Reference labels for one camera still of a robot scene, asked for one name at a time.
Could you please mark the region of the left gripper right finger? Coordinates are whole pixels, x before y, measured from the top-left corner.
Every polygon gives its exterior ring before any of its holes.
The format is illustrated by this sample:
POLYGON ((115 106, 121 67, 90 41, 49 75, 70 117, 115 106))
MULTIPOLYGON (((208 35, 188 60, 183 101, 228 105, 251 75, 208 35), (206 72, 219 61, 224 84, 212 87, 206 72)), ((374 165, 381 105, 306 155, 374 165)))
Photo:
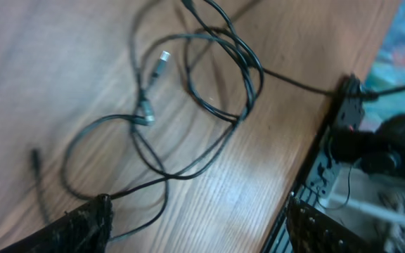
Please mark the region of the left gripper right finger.
POLYGON ((370 253, 358 235, 296 197, 285 209, 286 229, 296 253, 370 253))

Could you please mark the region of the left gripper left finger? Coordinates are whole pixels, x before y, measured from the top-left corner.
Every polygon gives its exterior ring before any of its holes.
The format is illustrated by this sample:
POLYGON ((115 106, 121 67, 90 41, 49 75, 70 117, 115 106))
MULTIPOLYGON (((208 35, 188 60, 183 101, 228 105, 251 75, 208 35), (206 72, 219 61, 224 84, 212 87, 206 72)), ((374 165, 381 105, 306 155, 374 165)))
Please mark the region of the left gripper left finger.
POLYGON ((111 199, 101 194, 0 253, 104 253, 112 221, 111 199))

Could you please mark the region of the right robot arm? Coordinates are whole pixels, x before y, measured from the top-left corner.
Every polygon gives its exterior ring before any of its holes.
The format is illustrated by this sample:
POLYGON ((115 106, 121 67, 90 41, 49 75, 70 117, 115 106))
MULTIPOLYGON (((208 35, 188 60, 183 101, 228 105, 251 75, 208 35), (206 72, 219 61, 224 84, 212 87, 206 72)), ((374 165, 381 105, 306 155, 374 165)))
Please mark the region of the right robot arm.
POLYGON ((328 150, 336 162, 352 164, 366 174, 405 180, 405 114, 389 118, 375 131, 334 129, 328 150))

